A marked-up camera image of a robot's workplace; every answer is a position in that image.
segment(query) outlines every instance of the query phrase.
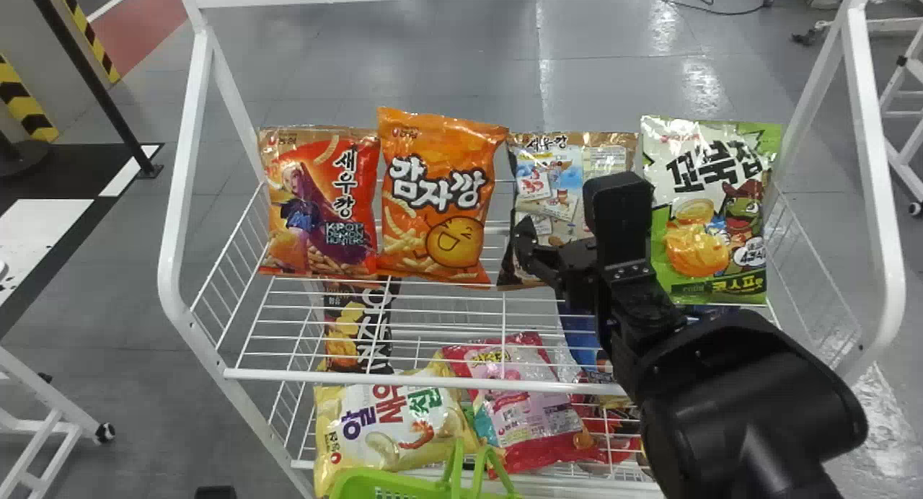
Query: black pole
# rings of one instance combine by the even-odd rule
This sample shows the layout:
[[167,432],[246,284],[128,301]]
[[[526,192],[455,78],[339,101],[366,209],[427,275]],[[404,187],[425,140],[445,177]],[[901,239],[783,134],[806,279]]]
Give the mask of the black pole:
[[83,52],[80,50],[80,45],[74,40],[74,36],[72,36],[70,30],[67,29],[66,23],[57,10],[55,10],[52,0],[32,0],[32,2],[35,3],[39,12],[42,13],[45,22],[48,23],[52,32],[55,33],[55,37],[61,44],[63,51],[67,52],[67,56],[76,67],[76,71],[80,73],[83,82],[87,83],[89,91],[96,97],[96,102],[100,104],[102,111],[105,112],[106,117],[112,122],[115,131],[118,132],[119,137],[122,137],[122,142],[125,142],[125,145],[131,150],[132,156],[135,157],[135,161],[137,161],[138,165],[141,167],[143,176],[156,177],[159,174],[159,170],[162,169],[162,166],[155,167],[147,155],[144,154],[144,151],[141,150],[141,144],[138,143],[135,134],[131,132],[128,123],[125,122],[125,118],[122,118],[121,112],[115,107],[115,102],[112,101],[112,97],[110,97],[109,92],[106,91],[105,85],[96,77],[93,66],[89,64],[89,60],[87,60],[86,56],[84,56]]

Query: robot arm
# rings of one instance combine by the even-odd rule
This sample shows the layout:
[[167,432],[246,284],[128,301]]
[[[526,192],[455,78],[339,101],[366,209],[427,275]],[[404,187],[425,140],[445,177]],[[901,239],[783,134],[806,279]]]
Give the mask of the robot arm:
[[634,173],[589,180],[594,237],[542,247],[527,218],[512,231],[517,259],[572,308],[593,310],[667,498],[841,497],[821,462],[865,440],[857,398],[756,312],[686,325],[649,263],[652,195]]

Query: white wire basket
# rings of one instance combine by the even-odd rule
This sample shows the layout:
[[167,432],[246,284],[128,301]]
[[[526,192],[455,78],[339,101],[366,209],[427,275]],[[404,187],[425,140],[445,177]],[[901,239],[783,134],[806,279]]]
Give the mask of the white wire basket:
[[[501,180],[498,183],[511,182]],[[344,374],[319,371],[327,360],[324,349],[325,294],[322,279],[260,275],[258,265],[268,248],[268,194],[265,185],[254,192],[237,226],[218,256],[191,305],[195,322],[210,347],[224,355],[225,378],[263,385],[255,394],[274,436],[286,447],[293,469],[310,470],[314,447],[312,384],[436,385],[458,388],[504,388],[533,392],[623,394],[617,385],[574,383],[580,368],[570,357],[558,319],[557,301],[550,288],[497,291],[478,283],[438,283],[417,278],[401,280],[393,301],[392,355],[396,370],[426,367],[447,345],[472,344],[489,337],[517,332],[541,335],[551,365],[562,381],[489,380],[406,377],[401,375]],[[495,278],[507,242],[508,223],[488,222],[482,263]],[[767,219],[765,239],[770,252],[766,306],[761,312],[774,324],[785,324],[789,334],[813,348],[822,360],[836,365],[858,341],[861,327],[818,258],[785,197]],[[806,273],[814,276],[805,277]],[[386,285],[392,283],[388,278]],[[775,309],[793,319],[780,322]],[[587,403],[589,407],[599,407]],[[632,423],[636,420],[623,420]],[[657,487],[637,460],[639,450],[619,449],[619,436],[604,436],[610,453],[627,453],[620,463],[559,463],[528,476],[513,476],[520,485],[547,490],[561,480],[593,480],[601,490],[623,490],[627,483],[636,495],[656,493]],[[440,470],[416,474],[436,476]]]
[[[490,286],[445,285],[413,278],[402,280],[401,292],[393,301],[390,360],[395,368],[422,368],[445,345],[535,331],[541,335],[560,381],[478,381],[317,370],[326,357],[321,335],[323,286],[317,279],[278,278],[257,272],[267,249],[268,196],[257,158],[256,134],[227,59],[199,7],[342,1],[356,0],[182,0],[195,29],[195,41],[158,266],[158,292],[172,324],[304,497],[314,497],[310,479],[317,455],[313,384],[489,387],[588,396],[621,391],[614,384],[581,384],[573,380],[579,368],[564,341],[557,302],[550,289],[497,292]],[[860,376],[893,339],[903,317],[906,291],[868,50],[863,12],[866,2],[844,0],[782,139],[764,230],[769,253],[769,304],[757,308],[847,381]],[[851,108],[872,245],[873,271],[868,283],[883,290],[880,313],[864,324],[850,311],[789,200],[775,185],[784,179],[785,167],[804,142],[841,58],[845,58],[853,96]],[[212,75],[237,135],[250,151],[249,159],[260,184],[242,209],[240,220],[198,295],[187,304],[179,290],[180,267]],[[505,221],[487,224],[482,261],[488,275],[497,275],[507,227]],[[606,436],[606,443],[606,449],[619,450],[619,446],[612,446],[619,443],[614,434]],[[627,451],[627,457],[617,464],[561,463],[540,472],[515,475],[513,480],[518,490],[529,497],[662,496],[649,477],[649,469],[639,463],[637,451],[621,450]],[[439,469],[430,467],[413,473],[436,476]]]

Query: orange snack bag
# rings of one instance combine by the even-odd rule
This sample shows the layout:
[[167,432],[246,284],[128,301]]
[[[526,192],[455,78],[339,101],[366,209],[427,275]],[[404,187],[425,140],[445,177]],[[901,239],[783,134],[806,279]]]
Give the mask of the orange snack bag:
[[375,132],[263,128],[258,142],[270,191],[270,244],[260,272],[375,273]]
[[506,134],[500,125],[379,108],[379,273],[490,283],[480,258],[494,151]]

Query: red floor marking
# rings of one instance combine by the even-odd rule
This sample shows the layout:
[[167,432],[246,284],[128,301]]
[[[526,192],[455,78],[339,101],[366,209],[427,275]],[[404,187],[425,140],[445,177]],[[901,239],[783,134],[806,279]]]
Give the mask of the red floor marking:
[[182,22],[180,0],[122,0],[93,22],[106,53],[125,75],[171,35]]

